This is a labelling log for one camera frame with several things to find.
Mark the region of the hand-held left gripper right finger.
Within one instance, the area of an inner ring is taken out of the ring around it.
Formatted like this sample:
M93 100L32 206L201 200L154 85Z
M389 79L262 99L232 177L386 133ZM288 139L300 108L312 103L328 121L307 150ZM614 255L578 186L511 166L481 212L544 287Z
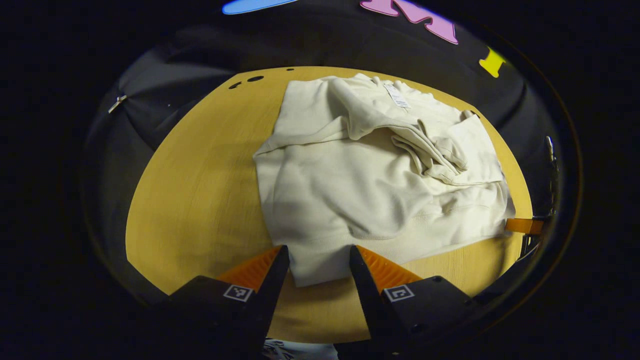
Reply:
M349 268L370 340L384 357L426 357L455 337L477 303L443 276L422 278L353 245Z

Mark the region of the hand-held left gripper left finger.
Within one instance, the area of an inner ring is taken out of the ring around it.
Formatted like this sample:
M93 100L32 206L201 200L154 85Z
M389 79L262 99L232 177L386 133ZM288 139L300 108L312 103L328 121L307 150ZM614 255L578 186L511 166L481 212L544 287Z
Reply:
M168 352L179 360L258 360L290 268L285 245L215 278L195 276L160 303Z

